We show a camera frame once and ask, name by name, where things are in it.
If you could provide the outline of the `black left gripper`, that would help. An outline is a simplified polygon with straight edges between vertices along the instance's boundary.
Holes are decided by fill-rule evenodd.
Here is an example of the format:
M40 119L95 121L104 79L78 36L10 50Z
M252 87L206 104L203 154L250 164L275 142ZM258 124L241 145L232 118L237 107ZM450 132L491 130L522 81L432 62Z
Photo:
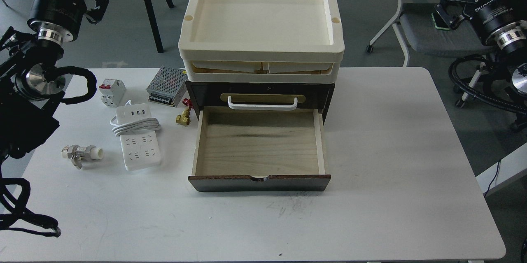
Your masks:
M28 26L38 32L44 23L62 27L64 40L73 42L78 38L82 17L90 23L102 21L109 0L34 0Z

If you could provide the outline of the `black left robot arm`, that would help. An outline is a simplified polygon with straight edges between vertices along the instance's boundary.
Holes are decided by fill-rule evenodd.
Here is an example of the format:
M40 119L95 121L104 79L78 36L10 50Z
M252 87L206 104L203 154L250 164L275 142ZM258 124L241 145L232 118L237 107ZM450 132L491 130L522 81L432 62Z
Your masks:
M95 75L81 67L56 67L63 43L79 34L82 17L102 21L109 0L34 0L28 26L32 33L8 28L1 49L1 159L22 158L59 127L53 115L60 103L90 100L97 91Z

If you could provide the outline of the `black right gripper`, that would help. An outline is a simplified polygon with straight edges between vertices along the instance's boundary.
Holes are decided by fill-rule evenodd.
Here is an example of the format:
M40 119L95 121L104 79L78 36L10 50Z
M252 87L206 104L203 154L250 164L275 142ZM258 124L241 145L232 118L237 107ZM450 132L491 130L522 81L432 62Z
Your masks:
M450 30L468 20L485 46L526 46L520 0L440 0L437 12Z

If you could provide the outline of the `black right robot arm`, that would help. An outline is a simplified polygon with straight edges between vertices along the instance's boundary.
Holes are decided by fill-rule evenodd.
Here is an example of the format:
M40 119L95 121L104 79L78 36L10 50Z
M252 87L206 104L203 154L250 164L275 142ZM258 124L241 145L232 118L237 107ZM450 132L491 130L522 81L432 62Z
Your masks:
M492 91L492 83L499 79L508 82L526 81L526 34L522 24L526 22L522 0L440 0L436 11L451 29L461 21L472 25L484 46L497 46L494 57L472 54L455 59L449 67L449 78L462 92L497 109L516 114L511 129L519 132L526 128L526 91L519 84L505 88L508 100ZM457 73L459 64L480 62L480 70L486 70L482 91L461 79Z

